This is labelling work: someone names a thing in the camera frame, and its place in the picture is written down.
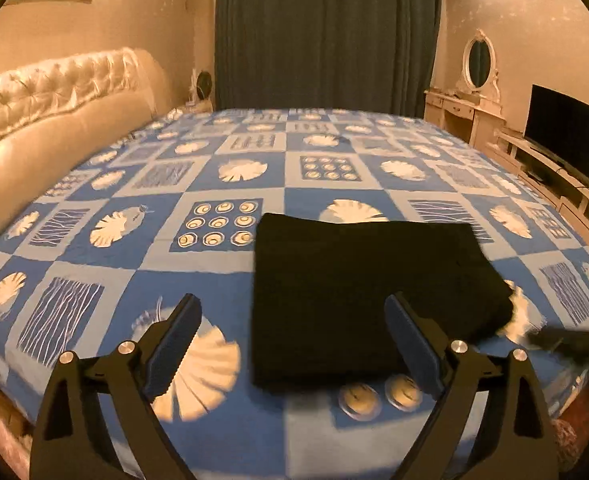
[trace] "dark blue curtain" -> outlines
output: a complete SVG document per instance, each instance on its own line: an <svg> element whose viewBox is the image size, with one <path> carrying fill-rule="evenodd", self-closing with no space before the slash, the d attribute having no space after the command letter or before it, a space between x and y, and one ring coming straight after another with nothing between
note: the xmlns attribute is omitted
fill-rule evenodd
<svg viewBox="0 0 589 480"><path fill-rule="evenodd" d="M216 0L218 108L423 116L441 0Z"/></svg>

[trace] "bedsheet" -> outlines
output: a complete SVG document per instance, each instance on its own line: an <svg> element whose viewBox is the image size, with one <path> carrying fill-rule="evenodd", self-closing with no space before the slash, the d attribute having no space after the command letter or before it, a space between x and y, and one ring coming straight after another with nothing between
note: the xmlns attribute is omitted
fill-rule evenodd
<svg viewBox="0 0 589 480"><path fill-rule="evenodd" d="M62 351L89 357L137 340L191 292L202 324L153 408L198 478L386 478L434 406L420 392L401 402L391 381L404 378L357 386L366 408L343 389L274 397L250 384L252 250L265 212L469 222L515 291L513 323L482 351L505 355L545 322L589 329L585 243L534 190L435 126L337 109L175 112L92 156L0 237L0 386L35 420ZM582 371L529 355L555 416Z"/></svg>

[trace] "flat screen television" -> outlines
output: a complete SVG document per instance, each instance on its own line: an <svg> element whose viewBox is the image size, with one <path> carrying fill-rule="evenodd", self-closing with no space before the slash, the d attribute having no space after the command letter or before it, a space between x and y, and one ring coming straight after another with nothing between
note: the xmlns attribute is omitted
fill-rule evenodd
<svg viewBox="0 0 589 480"><path fill-rule="evenodd" d="M589 185L589 105L533 85L524 136Z"/></svg>

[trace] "cream leather headboard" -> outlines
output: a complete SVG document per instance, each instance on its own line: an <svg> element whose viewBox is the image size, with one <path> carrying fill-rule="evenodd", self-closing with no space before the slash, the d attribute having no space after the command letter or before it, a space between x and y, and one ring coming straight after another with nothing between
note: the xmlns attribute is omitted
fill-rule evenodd
<svg viewBox="0 0 589 480"><path fill-rule="evenodd" d="M0 233L92 153L178 104L143 50L46 60L0 75Z"/></svg>

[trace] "folded black cloth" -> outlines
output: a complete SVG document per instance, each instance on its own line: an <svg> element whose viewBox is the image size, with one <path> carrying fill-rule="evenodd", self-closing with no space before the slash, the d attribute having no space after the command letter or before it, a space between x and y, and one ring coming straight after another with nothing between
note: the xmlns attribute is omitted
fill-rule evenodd
<svg viewBox="0 0 589 480"><path fill-rule="evenodd" d="M452 339L479 342L512 317L512 290L469 224L265 214L255 241L253 383L292 392L406 372L383 317L397 291Z"/></svg>

